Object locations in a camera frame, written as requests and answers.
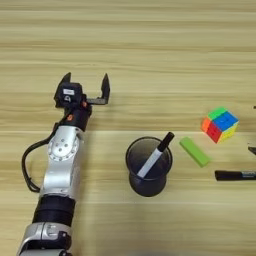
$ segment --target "black object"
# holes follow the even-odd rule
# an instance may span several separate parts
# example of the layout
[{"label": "black object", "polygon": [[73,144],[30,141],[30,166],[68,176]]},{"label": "black object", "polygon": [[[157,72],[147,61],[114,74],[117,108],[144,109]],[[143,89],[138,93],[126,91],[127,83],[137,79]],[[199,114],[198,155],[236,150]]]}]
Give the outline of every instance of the black object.
[{"label": "black object", "polygon": [[168,145],[173,140],[173,138],[174,138],[174,134],[172,132],[168,132],[167,135],[165,136],[165,138],[160,142],[157,149],[160,152],[164,152],[164,150],[168,147]]},{"label": "black object", "polygon": [[36,148],[48,144],[60,125],[75,126],[80,128],[82,131],[85,131],[88,119],[92,113],[91,105],[108,104],[110,85],[107,74],[105,74],[102,80],[101,91],[101,97],[96,99],[88,99],[87,95],[83,94],[81,84],[71,82],[71,73],[67,73],[62,78],[54,95],[54,100],[56,102],[56,108],[64,108],[64,117],[55,124],[53,131],[46,139],[38,141],[29,146],[21,159],[22,173],[30,191],[39,193],[40,188],[32,181],[31,177],[28,175],[26,158],[29,153]]},{"label": "black object", "polygon": [[151,197],[159,194],[165,187],[166,175],[172,167],[173,157],[167,147],[161,157],[152,166],[145,178],[137,175],[161,140],[155,137],[142,137],[135,140],[127,149],[126,165],[129,181],[133,190],[141,196]]},{"label": "black object", "polygon": [[248,147],[248,150],[251,151],[254,155],[256,155],[256,148],[255,147]]},{"label": "black object", "polygon": [[40,198],[33,223],[53,222],[71,227],[75,210],[75,200],[62,196],[43,196]]},{"label": "black object", "polygon": [[217,181],[256,180],[256,172],[215,171]]}]

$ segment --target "colorful cube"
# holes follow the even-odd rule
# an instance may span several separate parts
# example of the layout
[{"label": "colorful cube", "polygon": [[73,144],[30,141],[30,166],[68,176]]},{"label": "colorful cube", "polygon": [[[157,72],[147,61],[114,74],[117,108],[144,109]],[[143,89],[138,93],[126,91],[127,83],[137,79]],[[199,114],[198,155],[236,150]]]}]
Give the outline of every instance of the colorful cube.
[{"label": "colorful cube", "polygon": [[203,120],[202,130],[215,142],[224,141],[234,135],[239,120],[220,107],[210,112]]}]

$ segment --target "green block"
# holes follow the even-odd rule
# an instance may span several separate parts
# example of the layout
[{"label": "green block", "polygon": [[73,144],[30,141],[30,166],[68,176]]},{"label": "green block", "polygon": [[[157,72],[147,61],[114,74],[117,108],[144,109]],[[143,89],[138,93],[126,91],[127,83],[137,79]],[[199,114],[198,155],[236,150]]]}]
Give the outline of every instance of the green block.
[{"label": "green block", "polygon": [[210,162],[210,158],[190,138],[183,138],[180,145],[201,167]]},{"label": "green block", "polygon": [[227,110],[223,107],[220,107],[220,108],[216,108],[215,110],[213,110],[212,112],[210,112],[208,114],[208,117],[211,119],[211,120],[214,120],[216,119],[217,117],[221,116],[223,113],[227,112]]}]

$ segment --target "wood grain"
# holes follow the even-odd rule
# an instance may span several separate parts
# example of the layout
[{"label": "wood grain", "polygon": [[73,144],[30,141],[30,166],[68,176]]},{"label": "wood grain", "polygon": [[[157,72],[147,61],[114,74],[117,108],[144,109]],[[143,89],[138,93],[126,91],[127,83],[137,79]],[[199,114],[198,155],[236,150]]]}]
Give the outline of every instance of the wood grain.
[{"label": "wood grain", "polygon": [[[71,71],[89,97],[111,82],[85,134],[75,256],[255,255],[254,182],[217,183],[214,170],[253,170],[256,158],[256,4],[237,0],[31,1],[0,3],[0,247],[15,255],[38,197],[20,159],[62,113],[53,95]],[[215,145],[202,118],[225,106],[238,133]],[[138,137],[176,135],[165,190],[129,187],[125,152]],[[179,146],[190,136],[212,158],[199,168]],[[28,166],[41,183],[45,148]]]}]

